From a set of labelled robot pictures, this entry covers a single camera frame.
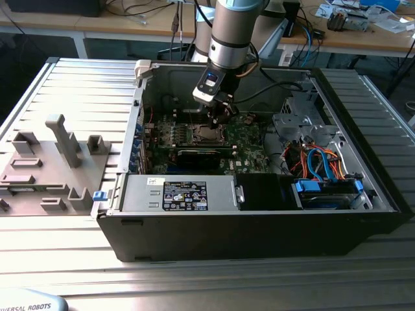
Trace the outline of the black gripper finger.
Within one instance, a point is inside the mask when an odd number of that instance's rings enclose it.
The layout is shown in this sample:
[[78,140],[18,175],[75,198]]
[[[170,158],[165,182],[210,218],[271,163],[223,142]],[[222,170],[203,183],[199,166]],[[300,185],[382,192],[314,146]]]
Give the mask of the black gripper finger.
[[222,123],[228,124],[232,118],[236,117],[239,114],[238,107],[231,102],[224,102],[222,112]]
[[214,102],[212,106],[207,108],[209,129],[214,130],[219,127],[220,118],[223,114],[223,105],[220,102]]

